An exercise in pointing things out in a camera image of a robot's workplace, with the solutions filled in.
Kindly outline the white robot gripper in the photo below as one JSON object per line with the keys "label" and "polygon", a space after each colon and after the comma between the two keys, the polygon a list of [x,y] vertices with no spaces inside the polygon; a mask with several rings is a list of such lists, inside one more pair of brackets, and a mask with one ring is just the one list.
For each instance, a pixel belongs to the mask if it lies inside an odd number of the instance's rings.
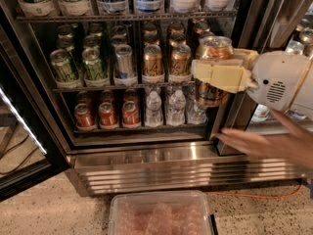
{"label": "white robot gripper", "polygon": [[195,79],[230,93],[245,91],[257,104],[313,118],[313,62],[283,51],[259,55],[234,49],[232,60],[193,60]]}

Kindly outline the person's bare hand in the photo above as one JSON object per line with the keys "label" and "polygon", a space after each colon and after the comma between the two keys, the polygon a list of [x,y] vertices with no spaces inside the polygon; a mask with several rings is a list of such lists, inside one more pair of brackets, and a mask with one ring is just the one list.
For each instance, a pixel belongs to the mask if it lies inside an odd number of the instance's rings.
{"label": "person's bare hand", "polygon": [[290,163],[312,169],[313,133],[302,128],[282,112],[271,110],[270,113],[288,133],[257,135],[238,129],[223,128],[216,138],[250,156],[285,159]]}

